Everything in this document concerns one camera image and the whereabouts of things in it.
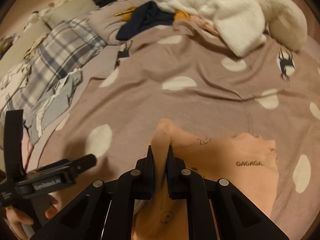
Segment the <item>left hand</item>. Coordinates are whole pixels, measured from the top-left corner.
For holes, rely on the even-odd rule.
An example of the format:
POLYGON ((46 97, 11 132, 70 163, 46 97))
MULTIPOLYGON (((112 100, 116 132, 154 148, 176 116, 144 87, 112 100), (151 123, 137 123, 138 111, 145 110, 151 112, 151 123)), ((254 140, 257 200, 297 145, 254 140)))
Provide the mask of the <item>left hand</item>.
MULTIPOLYGON (((50 198, 50 206, 45 211, 44 215, 47 219, 52 219, 57 213, 57 204, 59 201, 51 196, 50 198)), ((34 221, 32 218, 30 218, 27 214, 25 214, 23 211, 16 209, 12 206, 6 207, 6 215, 7 219, 9 221, 9 225, 13 233, 18 239, 22 240, 28 240, 29 237, 25 233, 25 231, 22 228, 22 225, 33 225, 34 221)))

